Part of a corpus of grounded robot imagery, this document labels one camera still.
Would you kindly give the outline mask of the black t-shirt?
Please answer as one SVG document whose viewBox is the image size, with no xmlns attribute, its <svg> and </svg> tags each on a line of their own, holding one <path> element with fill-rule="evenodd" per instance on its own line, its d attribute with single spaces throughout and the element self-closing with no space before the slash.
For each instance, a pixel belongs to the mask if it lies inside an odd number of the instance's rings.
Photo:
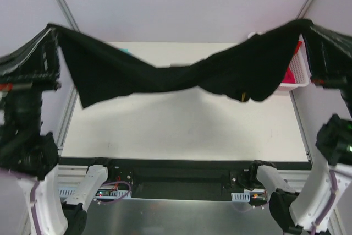
<svg viewBox="0 0 352 235">
<path fill-rule="evenodd" d="M 196 86 L 240 102 L 263 101 L 283 80 L 299 36 L 313 25 L 293 20 L 186 66 L 155 67 L 83 33 L 57 31 L 81 105 L 135 93 L 163 93 Z"/>
</svg>

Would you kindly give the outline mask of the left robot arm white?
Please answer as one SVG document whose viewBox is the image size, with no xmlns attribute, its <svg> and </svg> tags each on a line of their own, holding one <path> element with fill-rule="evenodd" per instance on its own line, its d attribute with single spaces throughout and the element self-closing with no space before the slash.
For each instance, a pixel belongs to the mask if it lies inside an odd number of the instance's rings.
<svg viewBox="0 0 352 235">
<path fill-rule="evenodd" d="M 61 88 L 60 69 L 52 25 L 1 57 L 1 173 L 22 189 L 32 234 L 82 234 L 87 222 L 81 202 L 61 201 L 57 145 L 41 134 L 42 94 Z"/>
</svg>

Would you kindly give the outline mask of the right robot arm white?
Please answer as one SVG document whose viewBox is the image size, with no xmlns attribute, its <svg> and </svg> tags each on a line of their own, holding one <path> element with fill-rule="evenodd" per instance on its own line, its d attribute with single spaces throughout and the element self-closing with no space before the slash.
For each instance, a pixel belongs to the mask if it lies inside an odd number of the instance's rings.
<svg viewBox="0 0 352 235">
<path fill-rule="evenodd" d="M 302 32 L 311 80 L 340 91 L 351 110 L 351 36 L 310 25 Z M 257 180 L 269 195 L 270 214 L 283 234 L 323 234 L 335 206 L 351 185 L 351 120 L 333 114 L 317 133 L 310 174 L 296 192 L 271 166 L 259 166 Z"/>
</svg>

